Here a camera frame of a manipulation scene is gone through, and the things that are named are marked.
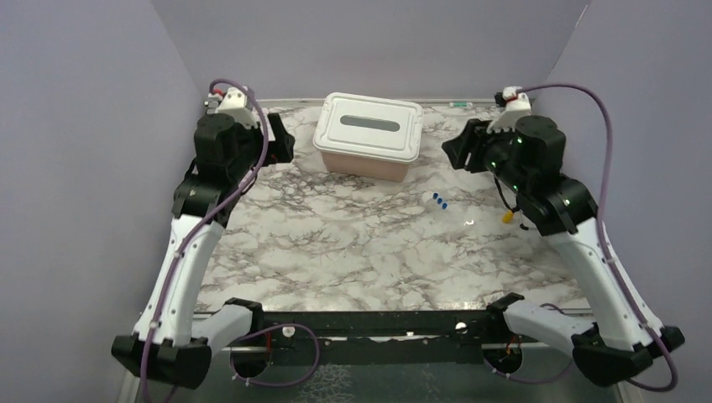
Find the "marble surface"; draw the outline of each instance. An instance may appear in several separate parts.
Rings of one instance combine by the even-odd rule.
[[[233,211],[198,311],[234,296],[270,311],[480,309],[509,291],[586,306],[537,232],[521,230],[519,217],[501,221],[492,176],[453,170],[440,148],[496,108],[424,110],[420,157],[393,183],[327,172],[312,145],[320,105],[270,107],[296,137],[295,159],[261,170]]]

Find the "cable connector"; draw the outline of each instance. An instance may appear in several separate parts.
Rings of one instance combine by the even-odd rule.
[[[207,108],[206,113],[212,115],[215,113],[215,109],[220,106],[220,102],[223,101],[222,92],[214,92],[207,94],[207,101],[205,101],[205,107]]]
[[[502,92],[502,99],[506,102],[505,110],[497,118],[492,119],[487,127],[487,133],[510,132],[514,130],[516,121],[531,115],[529,97],[524,93],[517,93],[520,86],[508,86]]]
[[[617,257],[611,256],[610,259],[603,258],[603,262],[604,262],[606,265],[610,265],[610,264],[612,264],[612,263],[618,263],[619,260],[618,260]]]

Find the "yellow object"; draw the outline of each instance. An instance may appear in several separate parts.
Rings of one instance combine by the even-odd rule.
[[[505,224],[509,224],[513,217],[514,217],[514,212],[512,210],[508,210],[505,213],[505,215],[502,217],[502,222]]]

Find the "white lid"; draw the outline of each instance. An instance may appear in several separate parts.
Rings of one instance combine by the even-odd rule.
[[[417,103],[334,92],[324,101],[314,146],[408,163],[418,158],[421,132],[422,107]]]

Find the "small white object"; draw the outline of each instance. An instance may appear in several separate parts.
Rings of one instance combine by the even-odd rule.
[[[520,86],[508,86],[502,91],[502,97],[507,101],[505,110],[492,119],[487,127],[487,133],[510,132],[514,130],[516,121],[531,115],[529,97],[524,93],[517,94]]]
[[[422,107],[334,92],[324,101],[314,147],[330,171],[403,181],[420,153]]]
[[[234,86],[228,88],[220,105],[215,108],[215,113],[232,116],[235,122],[242,124],[246,129],[257,128],[257,122],[252,114],[252,106],[245,94]]]
[[[223,96],[218,93],[207,94],[207,101],[205,101],[205,106],[207,107],[207,114],[215,113],[215,108],[220,106],[220,102],[223,101]]]
[[[293,326],[285,326],[285,327],[282,328],[282,334],[283,334],[286,338],[291,338],[292,336],[294,336],[294,333],[295,333],[295,332],[296,332],[296,330],[295,330],[295,328],[294,328]]]

